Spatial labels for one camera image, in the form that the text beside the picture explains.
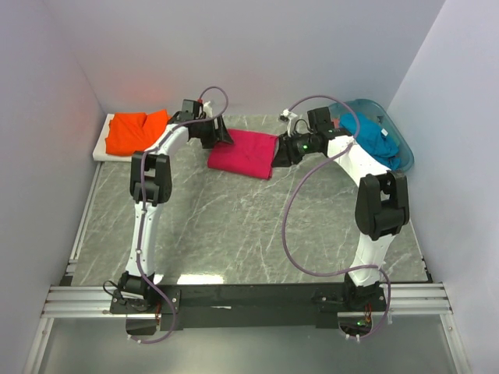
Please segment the pink t shirt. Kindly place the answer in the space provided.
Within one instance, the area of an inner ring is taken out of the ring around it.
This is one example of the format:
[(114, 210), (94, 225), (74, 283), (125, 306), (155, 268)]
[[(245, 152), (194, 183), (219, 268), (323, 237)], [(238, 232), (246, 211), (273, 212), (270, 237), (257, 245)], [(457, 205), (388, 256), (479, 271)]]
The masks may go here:
[(207, 159), (207, 166), (251, 178), (270, 179), (278, 137), (240, 129), (229, 129), (228, 133), (233, 144), (216, 144)]

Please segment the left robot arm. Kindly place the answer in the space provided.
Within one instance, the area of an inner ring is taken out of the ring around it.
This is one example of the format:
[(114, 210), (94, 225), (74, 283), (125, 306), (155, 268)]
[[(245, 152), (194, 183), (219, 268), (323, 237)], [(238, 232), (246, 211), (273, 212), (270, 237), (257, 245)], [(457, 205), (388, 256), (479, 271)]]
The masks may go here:
[(213, 116), (208, 102), (184, 100), (182, 108), (167, 121), (158, 140), (131, 158), (129, 192), (134, 202), (133, 238), (115, 299), (122, 304), (128, 302), (139, 313), (152, 310), (159, 299), (152, 287), (157, 228), (161, 212), (172, 195), (172, 158), (191, 139), (198, 139), (205, 149), (212, 149), (218, 143), (233, 144), (223, 117)]

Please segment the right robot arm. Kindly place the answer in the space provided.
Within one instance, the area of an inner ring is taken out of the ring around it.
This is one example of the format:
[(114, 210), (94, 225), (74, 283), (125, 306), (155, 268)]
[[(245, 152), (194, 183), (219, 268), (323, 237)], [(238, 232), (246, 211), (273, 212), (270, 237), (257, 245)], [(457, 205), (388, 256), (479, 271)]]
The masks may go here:
[(354, 217), (359, 241), (352, 264), (341, 274), (343, 304), (359, 311), (381, 294), (385, 256), (395, 236), (409, 222), (409, 191), (405, 174), (368, 150), (371, 143), (386, 142), (385, 134), (372, 136), (370, 120), (352, 108), (346, 111), (338, 124), (333, 123), (326, 107), (308, 111), (308, 128), (301, 133), (296, 129), (299, 118), (285, 109), (280, 119), (287, 129), (278, 137), (272, 165), (287, 168), (308, 154), (322, 153), (356, 184)]

